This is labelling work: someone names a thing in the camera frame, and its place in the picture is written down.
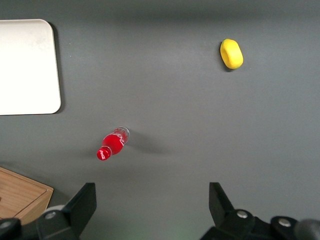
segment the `white tray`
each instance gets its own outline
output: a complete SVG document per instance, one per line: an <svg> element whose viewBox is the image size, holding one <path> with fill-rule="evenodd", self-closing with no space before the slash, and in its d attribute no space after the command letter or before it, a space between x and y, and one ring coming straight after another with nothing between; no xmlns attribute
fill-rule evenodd
<svg viewBox="0 0 320 240"><path fill-rule="evenodd" d="M0 115L53 114L60 106L49 23L0 20Z"/></svg>

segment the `screw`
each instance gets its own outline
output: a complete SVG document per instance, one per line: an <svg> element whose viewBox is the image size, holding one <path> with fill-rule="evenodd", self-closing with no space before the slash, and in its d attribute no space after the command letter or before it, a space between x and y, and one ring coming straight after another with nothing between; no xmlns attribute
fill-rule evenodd
<svg viewBox="0 0 320 240"><path fill-rule="evenodd" d="M279 220L278 220L278 222L279 222L279 224L281 225L281 226L284 226L284 227L291 227L291 223L287 220L287 219L285 219L285 218L280 218Z"/></svg>
<svg viewBox="0 0 320 240"><path fill-rule="evenodd" d="M53 211L45 215L44 218L48 220L48 219L53 219L55 216L56 216L56 212Z"/></svg>
<svg viewBox="0 0 320 240"><path fill-rule="evenodd" d="M240 210L236 214L239 218L242 218L242 219L246 219L248 217L248 214L245 211Z"/></svg>
<svg viewBox="0 0 320 240"><path fill-rule="evenodd" d="M5 228L9 227L10 225L11 225L11 222L5 221L4 223L2 223L0 225L0 229L5 229Z"/></svg>

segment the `plastic bottle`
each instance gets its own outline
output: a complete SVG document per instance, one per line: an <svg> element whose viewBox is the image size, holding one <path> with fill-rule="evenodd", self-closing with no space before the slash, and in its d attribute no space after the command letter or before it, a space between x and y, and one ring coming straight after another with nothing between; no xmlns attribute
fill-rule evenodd
<svg viewBox="0 0 320 240"><path fill-rule="evenodd" d="M112 133L107 135L101 144L96 156L98 159L105 161L112 155L119 153L124 145L128 142L130 132L126 127L120 126Z"/></svg>

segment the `yellow toy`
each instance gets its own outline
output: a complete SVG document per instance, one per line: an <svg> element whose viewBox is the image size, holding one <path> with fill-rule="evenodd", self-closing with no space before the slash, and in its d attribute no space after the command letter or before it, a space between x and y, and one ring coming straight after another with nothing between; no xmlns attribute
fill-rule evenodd
<svg viewBox="0 0 320 240"><path fill-rule="evenodd" d="M225 39L221 43L220 53L224 64L229 69L238 69L244 63L244 57L235 40Z"/></svg>

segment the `wooden box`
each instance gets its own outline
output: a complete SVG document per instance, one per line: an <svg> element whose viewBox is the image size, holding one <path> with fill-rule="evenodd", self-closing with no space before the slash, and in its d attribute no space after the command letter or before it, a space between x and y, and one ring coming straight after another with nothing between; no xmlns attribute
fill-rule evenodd
<svg viewBox="0 0 320 240"><path fill-rule="evenodd" d="M47 208L53 188L0 167L0 219L37 219Z"/></svg>

